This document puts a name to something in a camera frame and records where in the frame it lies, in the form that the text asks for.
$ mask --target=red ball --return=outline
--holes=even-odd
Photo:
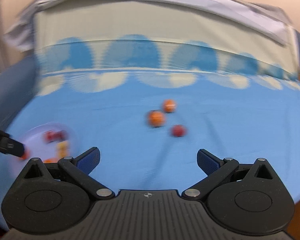
[[[50,143],[54,140],[54,132],[53,131],[47,131],[44,133],[44,139],[47,143]]]
[[[68,138],[68,134],[65,130],[61,130],[54,134],[54,141],[65,141]]]
[[[183,125],[176,124],[171,129],[171,134],[174,137],[182,137],[186,134],[187,130]]]

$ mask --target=blue table surface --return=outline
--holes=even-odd
[[[35,97],[7,132],[18,138],[48,122],[66,124],[78,138],[75,156],[93,146],[100,149],[100,164],[90,176],[115,193],[181,193],[206,177],[196,163],[198,150],[204,148],[240,163],[266,158],[294,201],[300,200],[300,90],[288,83],[279,81],[281,89],[270,89],[247,78],[246,88],[235,89],[220,85],[217,74],[194,73],[190,85],[163,88],[130,71],[113,89],[83,93],[74,89],[74,75],[64,74],[57,91]],[[176,112],[166,115],[165,126],[149,127],[147,112],[159,109],[168,98],[177,102]],[[171,137],[174,124],[185,125],[187,135]],[[8,165],[11,158],[0,154],[0,204],[15,178]]]

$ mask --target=crosshair logo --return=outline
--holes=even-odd
[[[144,194],[144,196],[145,196],[146,198],[149,198],[149,197],[152,197],[153,194],[151,194],[150,192],[147,192],[147,193]]]

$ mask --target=ridged surface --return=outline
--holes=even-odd
[[[243,236],[216,224],[197,201],[176,191],[122,190],[112,200],[97,202],[90,214],[66,231],[32,236],[10,230],[2,240],[288,240],[284,232]]]
[[[202,151],[197,153],[197,164],[208,176],[220,168],[219,163],[211,159],[208,155],[205,155]]]

